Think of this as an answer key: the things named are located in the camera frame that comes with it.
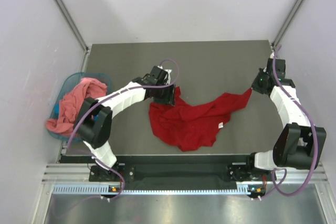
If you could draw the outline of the red t shirt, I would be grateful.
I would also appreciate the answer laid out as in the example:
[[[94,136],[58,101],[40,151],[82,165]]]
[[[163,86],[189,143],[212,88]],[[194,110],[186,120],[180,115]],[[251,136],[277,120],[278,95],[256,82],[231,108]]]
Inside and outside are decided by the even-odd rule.
[[[247,106],[251,94],[251,88],[243,94],[223,93],[209,103],[193,106],[180,97],[181,89],[177,87],[175,106],[150,103],[153,135],[183,152],[211,147],[220,129],[230,121],[231,114]]]

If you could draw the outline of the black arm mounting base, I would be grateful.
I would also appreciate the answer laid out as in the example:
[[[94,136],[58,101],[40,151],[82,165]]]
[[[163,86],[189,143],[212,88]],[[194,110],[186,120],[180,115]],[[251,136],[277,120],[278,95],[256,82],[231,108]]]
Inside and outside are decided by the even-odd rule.
[[[270,182],[270,173],[255,177],[249,155],[119,155],[113,169],[90,169],[90,182],[125,181],[126,189],[232,189],[237,182]]]

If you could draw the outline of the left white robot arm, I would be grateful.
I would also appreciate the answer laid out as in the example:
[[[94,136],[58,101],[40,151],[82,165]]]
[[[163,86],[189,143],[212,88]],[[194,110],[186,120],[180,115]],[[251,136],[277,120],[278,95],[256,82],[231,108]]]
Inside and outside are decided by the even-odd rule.
[[[174,105],[175,84],[171,69],[154,66],[144,77],[137,77],[110,95],[86,98],[75,119],[72,135],[81,138],[101,166],[101,174],[114,180],[119,174],[117,158],[109,144],[113,118],[130,106],[152,98],[155,103]]]

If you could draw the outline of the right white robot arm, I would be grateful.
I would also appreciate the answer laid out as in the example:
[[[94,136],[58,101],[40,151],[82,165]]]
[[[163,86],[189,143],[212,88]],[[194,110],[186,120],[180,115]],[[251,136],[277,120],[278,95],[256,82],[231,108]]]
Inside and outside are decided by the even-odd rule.
[[[309,170],[312,162],[318,163],[327,137],[324,128],[312,127],[301,109],[296,86],[286,78],[286,62],[269,58],[252,83],[252,90],[266,94],[274,103],[283,130],[272,150],[250,154],[245,174],[258,179],[275,168]]]

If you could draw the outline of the teal mesh laundry basket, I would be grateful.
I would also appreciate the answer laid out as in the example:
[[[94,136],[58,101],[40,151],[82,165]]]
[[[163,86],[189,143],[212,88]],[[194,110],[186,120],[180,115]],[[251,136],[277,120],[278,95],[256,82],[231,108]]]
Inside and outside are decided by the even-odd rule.
[[[95,79],[98,79],[100,82],[105,83],[108,86],[107,94],[110,94],[112,92],[112,82],[111,82],[110,77],[108,77],[106,74],[77,72],[77,73],[72,74],[71,76],[69,76],[65,80],[65,82],[63,83],[62,88],[61,88],[61,90],[58,94],[55,105],[58,104],[59,101],[63,98],[63,96],[66,93],[70,92],[81,81],[82,78],[86,78],[86,77],[95,78]],[[49,119],[57,119],[58,118],[58,115],[56,115],[55,112],[54,112],[54,108],[51,112],[51,116],[50,116]],[[65,141],[65,142],[69,140],[69,136],[63,136],[63,135],[60,135],[60,134],[56,134],[56,133],[51,132],[49,130],[48,130],[48,132],[52,137],[54,137],[58,140]]]

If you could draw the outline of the pink t shirt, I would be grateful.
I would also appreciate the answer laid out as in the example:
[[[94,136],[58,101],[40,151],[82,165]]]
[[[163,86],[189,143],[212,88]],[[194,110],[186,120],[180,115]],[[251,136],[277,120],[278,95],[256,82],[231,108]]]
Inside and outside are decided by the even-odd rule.
[[[57,119],[48,119],[47,130],[63,136],[70,136],[73,126],[86,98],[99,98],[107,95],[108,86],[95,78],[82,78],[81,81],[59,101]]]

